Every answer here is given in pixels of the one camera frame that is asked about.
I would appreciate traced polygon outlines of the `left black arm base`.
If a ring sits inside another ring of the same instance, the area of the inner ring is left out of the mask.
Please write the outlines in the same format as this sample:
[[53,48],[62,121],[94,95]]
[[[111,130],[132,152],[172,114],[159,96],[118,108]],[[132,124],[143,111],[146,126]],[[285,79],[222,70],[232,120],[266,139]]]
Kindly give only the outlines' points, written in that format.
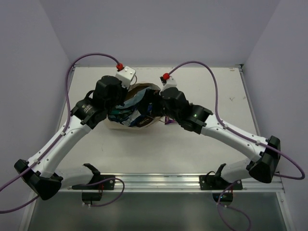
[[85,204],[96,204],[103,197],[104,191],[111,191],[115,185],[115,175],[94,176],[86,185],[74,185],[73,190],[82,190],[81,199]]

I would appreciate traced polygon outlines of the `beige paper bag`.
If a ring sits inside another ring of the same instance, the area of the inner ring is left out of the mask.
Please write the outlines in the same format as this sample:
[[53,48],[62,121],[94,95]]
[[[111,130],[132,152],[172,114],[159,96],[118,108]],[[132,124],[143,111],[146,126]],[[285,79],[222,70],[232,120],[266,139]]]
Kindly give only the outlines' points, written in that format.
[[[154,83],[150,83],[150,82],[141,82],[141,83],[135,83],[132,86],[130,86],[129,90],[128,90],[128,94],[125,98],[125,100],[130,99],[131,97],[133,97],[138,91],[142,90],[142,89],[152,89],[152,90],[159,90],[160,91],[160,87],[157,86]],[[138,102],[135,106],[126,108],[127,110],[130,110],[130,114],[132,114],[133,111],[138,110],[137,106],[140,102]],[[124,109],[123,106],[117,106],[115,109]],[[141,118],[145,117],[145,115],[141,115],[140,118],[137,120],[137,122],[140,121]],[[154,120],[151,124],[147,125],[146,127],[149,127],[157,122],[161,122],[162,121],[162,117],[153,117]],[[104,124],[106,125],[106,127],[108,129],[128,129],[128,130],[139,130],[139,129],[143,129],[146,127],[142,127],[142,128],[138,128],[136,127],[136,124],[134,127],[126,127],[124,125],[122,125],[121,123],[117,123],[114,121],[110,121],[108,119],[108,117],[104,120]]]

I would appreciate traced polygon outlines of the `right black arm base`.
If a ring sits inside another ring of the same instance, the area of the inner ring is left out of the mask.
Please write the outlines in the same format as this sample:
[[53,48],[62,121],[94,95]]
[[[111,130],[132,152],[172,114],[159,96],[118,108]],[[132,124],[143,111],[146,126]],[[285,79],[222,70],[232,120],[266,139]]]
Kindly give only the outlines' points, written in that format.
[[230,187],[222,196],[220,194],[231,183],[226,182],[224,179],[215,177],[214,171],[207,173],[206,175],[199,176],[200,189],[203,191],[217,191],[212,193],[213,200],[217,203],[220,199],[220,203],[223,206],[229,206],[233,202],[233,191],[242,190],[243,185],[241,181]]

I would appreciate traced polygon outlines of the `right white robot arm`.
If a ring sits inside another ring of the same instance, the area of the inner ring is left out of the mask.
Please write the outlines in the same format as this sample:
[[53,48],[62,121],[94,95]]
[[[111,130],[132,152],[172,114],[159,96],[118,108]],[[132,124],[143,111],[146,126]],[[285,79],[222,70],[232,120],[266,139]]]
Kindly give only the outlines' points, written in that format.
[[212,111],[190,103],[176,87],[162,93],[147,90],[137,108],[142,115],[170,117],[184,130],[216,139],[245,155],[242,161],[219,166],[214,177],[218,188],[225,189],[232,182],[246,178],[271,183],[280,159],[278,138],[266,139],[232,125],[222,125]]

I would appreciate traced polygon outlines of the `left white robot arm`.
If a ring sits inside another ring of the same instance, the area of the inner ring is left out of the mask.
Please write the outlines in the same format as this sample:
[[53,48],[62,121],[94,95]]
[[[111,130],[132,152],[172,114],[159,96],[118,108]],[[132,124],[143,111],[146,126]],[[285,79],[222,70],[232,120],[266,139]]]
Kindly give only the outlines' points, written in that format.
[[131,77],[120,74],[103,76],[94,90],[78,101],[68,115],[68,121],[50,141],[28,160],[18,160],[14,168],[23,181],[42,199],[55,196],[61,188],[86,185],[99,186],[99,172],[90,164],[66,174],[57,167],[69,151],[92,131],[117,105],[123,104],[130,87]]

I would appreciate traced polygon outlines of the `purple pink candy bag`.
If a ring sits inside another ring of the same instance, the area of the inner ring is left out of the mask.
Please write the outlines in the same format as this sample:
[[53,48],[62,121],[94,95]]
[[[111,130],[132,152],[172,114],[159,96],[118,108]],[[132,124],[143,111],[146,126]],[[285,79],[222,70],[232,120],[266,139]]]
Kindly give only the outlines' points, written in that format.
[[177,124],[177,121],[174,120],[174,119],[172,119],[172,118],[170,118],[170,117],[168,117],[168,116],[166,116],[166,117],[165,117],[164,124],[165,124],[165,125]]

